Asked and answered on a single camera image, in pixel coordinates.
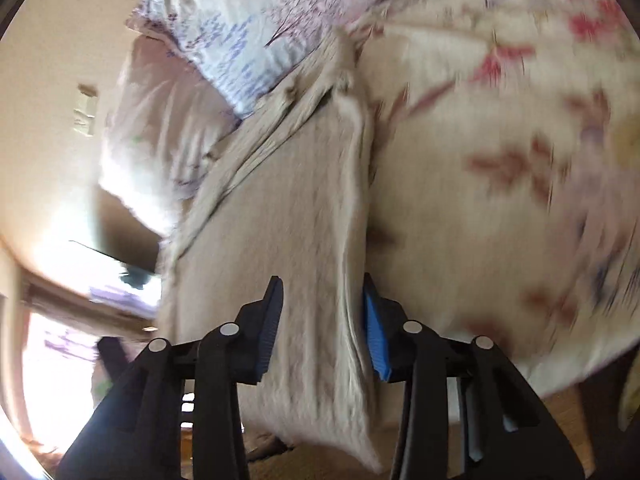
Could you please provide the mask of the beige cable-knit sweater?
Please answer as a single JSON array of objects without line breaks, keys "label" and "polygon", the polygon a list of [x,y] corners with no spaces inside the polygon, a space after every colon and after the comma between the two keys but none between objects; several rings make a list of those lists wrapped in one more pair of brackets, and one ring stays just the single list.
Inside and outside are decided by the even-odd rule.
[{"label": "beige cable-knit sweater", "polygon": [[276,342],[265,378],[239,391],[244,425],[378,469],[361,328],[372,138],[352,40],[332,30],[216,149],[160,248],[156,324],[175,344],[201,338],[278,276]]}]

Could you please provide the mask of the lavender print pillow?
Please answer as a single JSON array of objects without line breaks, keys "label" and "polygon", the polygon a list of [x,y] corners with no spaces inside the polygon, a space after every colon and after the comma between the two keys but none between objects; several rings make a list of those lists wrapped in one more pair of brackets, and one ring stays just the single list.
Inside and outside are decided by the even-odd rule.
[{"label": "lavender print pillow", "polygon": [[375,0],[141,0],[127,25],[193,64],[235,115]]}]

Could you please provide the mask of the pink floral pillow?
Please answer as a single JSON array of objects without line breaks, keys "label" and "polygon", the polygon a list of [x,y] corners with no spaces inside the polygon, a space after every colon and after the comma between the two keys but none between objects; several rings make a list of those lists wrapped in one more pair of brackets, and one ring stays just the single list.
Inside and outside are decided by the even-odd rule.
[{"label": "pink floral pillow", "polygon": [[238,123],[200,72],[160,40],[140,36],[120,72],[103,133],[100,185],[129,208],[191,197],[209,153]]}]

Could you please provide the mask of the floral bedspread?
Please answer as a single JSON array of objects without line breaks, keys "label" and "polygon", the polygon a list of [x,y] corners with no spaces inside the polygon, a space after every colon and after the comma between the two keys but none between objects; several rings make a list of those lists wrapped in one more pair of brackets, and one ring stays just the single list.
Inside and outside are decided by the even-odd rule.
[{"label": "floral bedspread", "polygon": [[616,0],[387,0],[352,28],[367,268],[546,396],[639,337],[639,40]]}]

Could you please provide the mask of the wall light switch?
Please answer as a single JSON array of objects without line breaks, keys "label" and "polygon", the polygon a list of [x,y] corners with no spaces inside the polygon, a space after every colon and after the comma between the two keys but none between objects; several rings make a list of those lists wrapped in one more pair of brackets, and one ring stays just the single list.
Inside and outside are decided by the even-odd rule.
[{"label": "wall light switch", "polygon": [[98,92],[95,88],[80,84],[77,87],[73,108],[73,129],[82,136],[93,136],[96,112],[98,111]]}]

